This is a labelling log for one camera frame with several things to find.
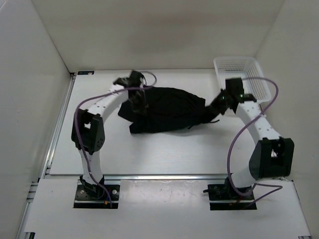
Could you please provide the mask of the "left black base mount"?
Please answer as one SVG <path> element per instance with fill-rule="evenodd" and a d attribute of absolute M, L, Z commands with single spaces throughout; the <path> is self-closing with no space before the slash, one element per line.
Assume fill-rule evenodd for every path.
<path fill-rule="evenodd" d="M 108 196 L 103 189 L 98 193 L 89 192 L 80 181 L 74 197 L 73 208 L 75 209 L 117 209 L 119 206 L 120 185 L 108 184 L 105 188 L 109 192 Z"/>

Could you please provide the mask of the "black shorts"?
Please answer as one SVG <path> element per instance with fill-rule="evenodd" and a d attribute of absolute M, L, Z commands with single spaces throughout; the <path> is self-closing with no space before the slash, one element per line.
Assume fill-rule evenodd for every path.
<path fill-rule="evenodd" d="M 131 134 L 159 133 L 210 123 L 219 114 L 205 99 L 187 91 L 152 87 L 145 91 L 146 108 L 135 109 L 134 100 L 122 103 L 118 116 L 131 122 Z"/>

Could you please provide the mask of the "aluminium front rail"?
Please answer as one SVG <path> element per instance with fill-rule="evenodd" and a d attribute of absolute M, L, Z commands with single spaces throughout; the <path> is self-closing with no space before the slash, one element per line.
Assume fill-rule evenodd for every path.
<path fill-rule="evenodd" d="M 79 179 L 77 174 L 53 175 L 46 174 L 41 179 Z M 227 174 L 104 174 L 107 181 L 119 180 L 224 180 Z"/>

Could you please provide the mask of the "dark label sticker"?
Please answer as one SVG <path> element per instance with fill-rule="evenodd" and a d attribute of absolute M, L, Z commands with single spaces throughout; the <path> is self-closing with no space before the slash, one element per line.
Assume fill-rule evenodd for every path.
<path fill-rule="evenodd" d="M 78 71 L 77 75 L 94 75 L 95 71 Z"/>

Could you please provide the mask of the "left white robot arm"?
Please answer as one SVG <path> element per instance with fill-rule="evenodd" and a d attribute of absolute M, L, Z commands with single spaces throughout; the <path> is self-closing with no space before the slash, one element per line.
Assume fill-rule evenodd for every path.
<path fill-rule="evenodd" d="M 112 204 L 100 165 L 100 150 L 105 142 L 104 123 L 126 101 L 130 102 L 133 112 L 146 114 L 145 91 L 150 86 L 146 85 L 144 74 L 144 71 L 132 70 L 128 77 L 117 78 L 106 94 L 85 99 L 76 107 L 71 139 L 82 160 L 80 182 L 93 200 Z"/>

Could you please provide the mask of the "white plastic mesh basket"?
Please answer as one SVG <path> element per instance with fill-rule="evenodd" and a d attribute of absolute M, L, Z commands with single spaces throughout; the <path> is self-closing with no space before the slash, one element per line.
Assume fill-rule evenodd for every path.
<path fill-rule="evenodd" d="M 246 94 L 252 94 L 258 103 L 271 100 L 272 96 L 267 82 L 258 79 L 264 75 L 255 58 L 244 56 L 216 57 L 213 62 L 220 88 L 225 88 L 226 79 L 244 78 L 243 88 Z"/>

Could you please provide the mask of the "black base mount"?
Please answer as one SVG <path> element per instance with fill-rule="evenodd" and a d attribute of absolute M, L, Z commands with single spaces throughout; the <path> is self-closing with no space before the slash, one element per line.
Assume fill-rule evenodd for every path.
<path fill-rule="evenodd" d="M 103 189 L 98 193 L 89 192 L 80 181 L 74 197 L 73 208 L 75 209 L 117 209 L 119 206 L 120 185 L 108 184 L 105 188 L 109 192 L 108 196 Z"/>
<path fill-rule="evenodd" d="M 223 184 L 208 184 L 203 190 L 209 197 L 211 211 L 245 211 L 257 210 L 254 194 L 241 196 L 232 188 L 229 179 Z"/>

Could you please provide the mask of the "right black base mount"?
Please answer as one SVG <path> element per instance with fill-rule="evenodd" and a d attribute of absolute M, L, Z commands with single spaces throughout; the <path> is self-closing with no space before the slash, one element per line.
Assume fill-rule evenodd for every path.
<path fill-rule="evenodd" d="M 209 197 L 211 211 L 245 211 L 257 210 L 254 194 L 241 196 L 232 188 L 229 179 L 223 184 L 208 184 L 203 190 Z"/>

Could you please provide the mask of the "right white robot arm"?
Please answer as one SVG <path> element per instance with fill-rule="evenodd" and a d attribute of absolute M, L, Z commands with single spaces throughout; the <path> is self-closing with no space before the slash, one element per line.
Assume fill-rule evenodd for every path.
<path fill-rule="evenodd" d="M 253 94 L 244 91 L 244 78 L 229 78 L 225 80 L 225 88 L 209 105 L 218 115 L 231 109 L 244 123 L 244 127 L 232 140 L 227 153 L 227 178 L 224 194 L 229 199 L 249 196 L 253 186 L 266 178 L 287 177 L 291 173 L 295 144 L 291 138 L 282 137 L 269 124 L 260 110 Z M 230 159 L 235 142 L 240 134 L 247 130 L 255 148 L 248 165 L 240 171 L 231 172 Z"/>

